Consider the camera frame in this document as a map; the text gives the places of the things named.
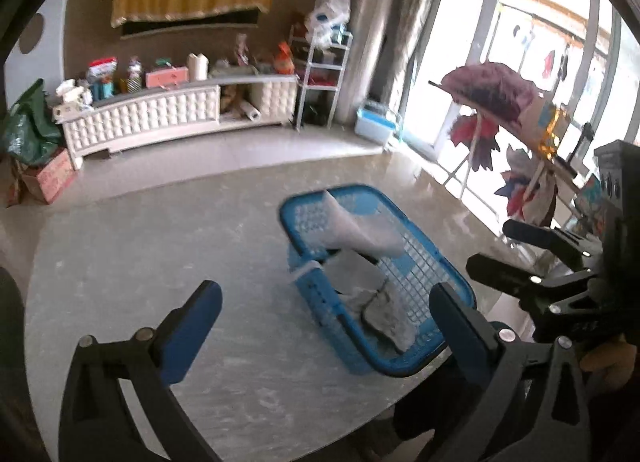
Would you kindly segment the right hand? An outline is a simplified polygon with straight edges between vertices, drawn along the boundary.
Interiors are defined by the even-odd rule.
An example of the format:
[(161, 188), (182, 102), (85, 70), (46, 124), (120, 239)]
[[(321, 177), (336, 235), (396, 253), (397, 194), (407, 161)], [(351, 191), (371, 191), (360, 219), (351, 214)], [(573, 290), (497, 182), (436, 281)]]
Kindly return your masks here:
[(593, 392), (618, 390), (631, 379), (637, 355), (637, 346), (616, 341), (589, 352), (580, 360), (579, 367), (589, 375), (588, 387)]

